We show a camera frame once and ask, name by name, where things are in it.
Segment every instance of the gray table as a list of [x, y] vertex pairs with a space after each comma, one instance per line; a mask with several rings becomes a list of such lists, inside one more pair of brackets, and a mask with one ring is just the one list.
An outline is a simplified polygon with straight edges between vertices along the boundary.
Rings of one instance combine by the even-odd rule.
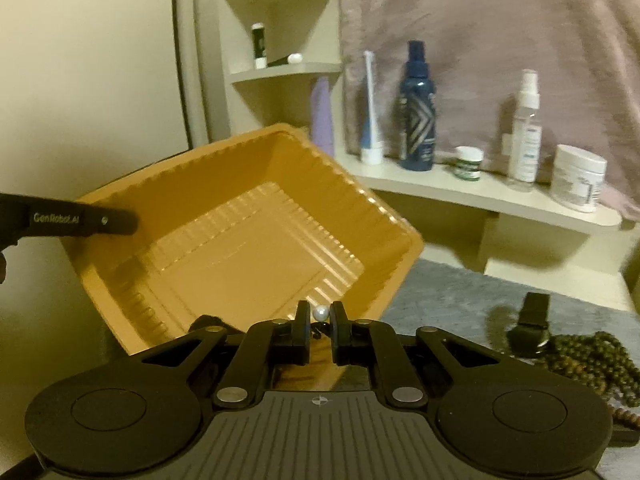
[[[419, 260], [382, 320], [398, 333], [413, 334], [419, 326], [432, 325], [504, 351], [506, 330], [516, 323], [524, 296], [532, 290], [536, 289]], [[640, 364], [640, 318], [636, 314], [554, 294], [549, 321], [554, 334], [610, 332], [629, 350], [636, 364]], [[598, 471], [606, 480], [638, 480], [640, 444], [607, 449]]]

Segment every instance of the navy blue bottle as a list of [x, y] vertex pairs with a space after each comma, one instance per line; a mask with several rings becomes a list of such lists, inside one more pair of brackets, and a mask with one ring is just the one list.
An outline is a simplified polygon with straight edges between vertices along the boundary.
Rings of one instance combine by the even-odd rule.
[[406, 170], [429, 171], [433, 167], [436, 143], [435, 93], [436, 87], [429, 79], [429, 65], [424, 61], [424, 42], [409, 41], [406, 78], [400, 85], [400, 164]]

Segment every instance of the fabric backdrop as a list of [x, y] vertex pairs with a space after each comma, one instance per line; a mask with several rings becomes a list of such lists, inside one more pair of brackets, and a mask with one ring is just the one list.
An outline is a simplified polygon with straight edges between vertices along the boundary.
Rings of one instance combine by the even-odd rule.
[[640, 220], [640, 0], [340, 0], [346, 142], [358, 152], [364, 50], [376, 53], [386, 153], [398, 154], [398, 87], [408, 40], [423, 40], [436, 83], [436, 148], [482, 148], [504, 172], [522, 69], [540, 74], [547, 181], [557, 144], [608, 161], [602, 201]]

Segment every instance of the orange basket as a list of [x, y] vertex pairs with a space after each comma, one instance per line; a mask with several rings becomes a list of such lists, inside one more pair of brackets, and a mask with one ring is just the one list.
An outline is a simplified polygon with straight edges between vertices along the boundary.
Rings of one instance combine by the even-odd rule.
[[[420, 254], [420, 235], [286, 124], [174, 156], [81, 202], [125, 208], [129, 237], [65, 240], [82, 285], [133, 354], [184, 335], [201, 314], [253, 323], [342, 300], [377, 319]], [[326, 389], [339, 372], [323, 338], [289, 389]]]

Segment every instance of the white door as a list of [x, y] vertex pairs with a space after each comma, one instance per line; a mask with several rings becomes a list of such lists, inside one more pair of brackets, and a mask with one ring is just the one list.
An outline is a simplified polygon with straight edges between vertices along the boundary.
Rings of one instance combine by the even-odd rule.
[[[172, 0], [0, 0], [0, 191], [75, 199], [187, 148]], [[101, 327], [57, 240], [4, 254], [0, 473], [31, 452], [31, 397], [99, 363]]]

